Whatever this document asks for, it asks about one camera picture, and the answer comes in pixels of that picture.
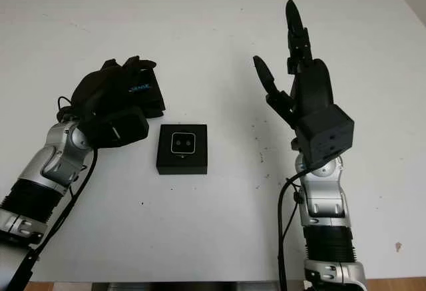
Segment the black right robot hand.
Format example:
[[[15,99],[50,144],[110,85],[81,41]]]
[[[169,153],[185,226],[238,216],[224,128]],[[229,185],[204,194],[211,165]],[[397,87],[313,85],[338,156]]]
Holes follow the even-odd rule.
[[[266,91],[266,102],[292,129],[297,122],[310,114],[322,111],[333,104],[333,93],[325,63],[312,56],[308,28],[293,0],[285,7],[288,26],[288,74],[294,77],[290,93],[279,91],[274,77],[264,60],[253,56],[259,80]]]

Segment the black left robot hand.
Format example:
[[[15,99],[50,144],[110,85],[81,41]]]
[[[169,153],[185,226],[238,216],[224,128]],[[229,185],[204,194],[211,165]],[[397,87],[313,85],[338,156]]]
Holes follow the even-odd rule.
[[[119,65],[115,59],[89,73],[76,87],[71,104],[84,116],[105,115],[128,107],[140,108],[148,119],[161,117],[164,100],[154,68],[156,63],[133,56]]]

